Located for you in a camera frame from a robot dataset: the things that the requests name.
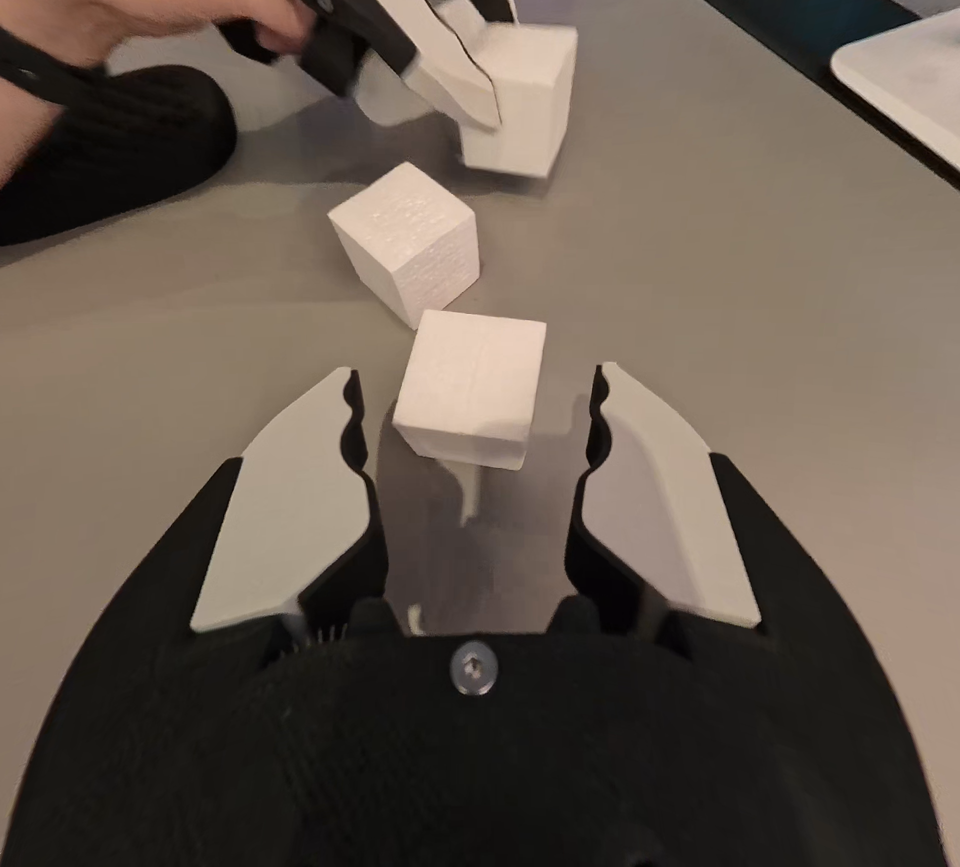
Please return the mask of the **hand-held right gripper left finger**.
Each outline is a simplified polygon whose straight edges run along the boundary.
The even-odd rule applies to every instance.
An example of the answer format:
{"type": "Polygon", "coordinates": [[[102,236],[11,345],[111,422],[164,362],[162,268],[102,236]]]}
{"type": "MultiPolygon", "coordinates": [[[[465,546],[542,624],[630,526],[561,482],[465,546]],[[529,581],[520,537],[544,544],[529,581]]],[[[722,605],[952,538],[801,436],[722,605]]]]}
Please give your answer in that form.
{"type": "Polygon", "coordinates": [[[250,442],[190,627],[279,618],[297,642],[342,638],[354,605],[380,599],[389,558],[366,474],[356,369],[334,369],[250,442]]]}

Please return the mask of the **black padded wrist rest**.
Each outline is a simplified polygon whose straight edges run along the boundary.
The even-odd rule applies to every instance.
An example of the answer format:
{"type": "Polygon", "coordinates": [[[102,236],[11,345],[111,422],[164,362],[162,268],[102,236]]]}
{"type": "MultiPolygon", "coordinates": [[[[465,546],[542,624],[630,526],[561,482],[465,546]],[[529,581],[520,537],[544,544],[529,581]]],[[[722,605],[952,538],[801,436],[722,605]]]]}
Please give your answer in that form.
{"type": "Polygon", "coordinates": [[[195,189],[237,143],[231,102],[208,74],[156,65],[104,75],[67,109],[1,191],[1,245],[55,237],[195,189]]]}

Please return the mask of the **white hard foam cube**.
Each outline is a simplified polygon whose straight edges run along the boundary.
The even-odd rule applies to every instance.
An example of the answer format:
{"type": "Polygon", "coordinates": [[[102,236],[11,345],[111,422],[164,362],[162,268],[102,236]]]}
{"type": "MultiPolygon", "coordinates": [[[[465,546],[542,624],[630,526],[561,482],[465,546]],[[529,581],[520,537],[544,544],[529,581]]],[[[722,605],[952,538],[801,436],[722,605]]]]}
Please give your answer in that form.
{"type": "Polygon", "coordinates": [[[490,23],[472,51],[496,94],[501,125],[459,127],[469,169],[545,180],[565,140],[579,35],[565,25],[490,23]]]}
{"type": "Polygon", "coordinates": [[[479,278],[474,211],[410,162],[328,218],[359,280],[412,331],[479,278]]]}
{"type": "Polygon", "coordinates": [[[392,424],[418,456],[507,471],[529,445],[547,325],[425,310],[392,424]]]}

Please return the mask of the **black wrist watch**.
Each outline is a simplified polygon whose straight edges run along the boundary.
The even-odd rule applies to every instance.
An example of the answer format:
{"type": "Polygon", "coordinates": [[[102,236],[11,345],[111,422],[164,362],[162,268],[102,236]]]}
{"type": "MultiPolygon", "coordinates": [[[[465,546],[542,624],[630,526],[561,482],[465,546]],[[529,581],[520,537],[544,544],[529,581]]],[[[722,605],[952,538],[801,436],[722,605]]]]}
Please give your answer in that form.
{"type": "Polygon", "coordinates": [[[73,110],[85,105],[108,75],[102,65],[67,64],[2,28],[1,77],[36,99],[73,110]]]}

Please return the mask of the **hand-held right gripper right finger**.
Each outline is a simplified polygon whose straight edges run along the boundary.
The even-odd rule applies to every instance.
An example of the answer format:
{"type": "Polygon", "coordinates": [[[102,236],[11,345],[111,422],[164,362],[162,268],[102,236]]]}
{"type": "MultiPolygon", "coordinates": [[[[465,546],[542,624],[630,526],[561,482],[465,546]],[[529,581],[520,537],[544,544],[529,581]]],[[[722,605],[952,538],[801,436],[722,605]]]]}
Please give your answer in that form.
{"type": "Polygon", "coordinates": [[[757,628],[761,609],[710,447],[613,361],[594,371],[588,414],[564,567],[602,630],[655,634],[674,612],[757,628]]]}

